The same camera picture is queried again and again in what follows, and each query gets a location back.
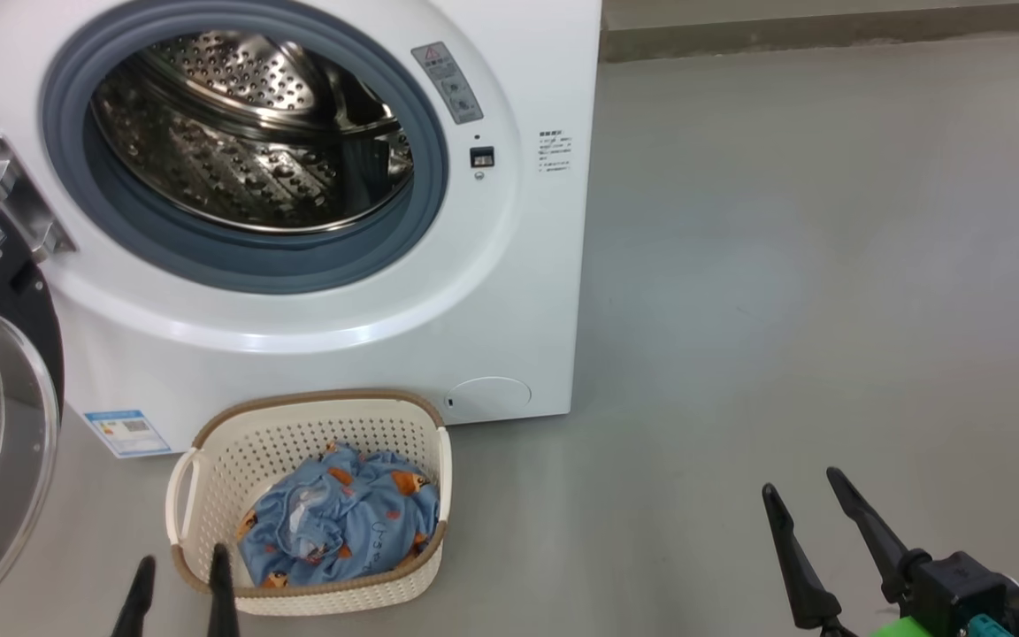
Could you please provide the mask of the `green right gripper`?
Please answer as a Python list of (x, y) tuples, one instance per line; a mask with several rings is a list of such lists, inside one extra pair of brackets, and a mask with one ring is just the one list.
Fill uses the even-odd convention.
[[(880, 573), (880, 589), (884, 600), (889, 603), (913, 601), (913, 576), (909, 570), (923, 560), (929, 561), (930, 553), (919, 548), (911, 549), (903, 544), (840, 468), (826, 469), (826, 479), (842, 511), (860, 528), (862, 540)], [(842, 609), (838, 598), (825, 589), (816, 575), (816, 569), (805, 556), (795, 535), (795, 520), (775, 485), (767, 483), (762, 487), (762, 501), (767, 512), (793, 623), (801, 630), (840, 632), (842, 624), (839, 614)], [(872, 634), (874, 637), (968, 636), (969, 628), (966, 624), (942, 632), (927, 629), (913, 617), (906, 617), (882, 625)]]

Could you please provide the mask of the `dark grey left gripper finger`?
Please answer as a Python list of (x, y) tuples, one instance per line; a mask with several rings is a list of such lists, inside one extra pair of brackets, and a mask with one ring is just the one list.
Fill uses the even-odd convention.
[(153, 556), (142, 558), (113, 627), (112, 637), (141, 637), (144, 634), (144, 620), (152, 608), (156, 576), (157, 560)]
[(211, 612), (209, 616), (209, 637), (238, 637), (240, 627), (234, 597), (234, 577), (232, 577), (229, 549), (216, 543), (211, 552), (209, 588), (211, 591)]

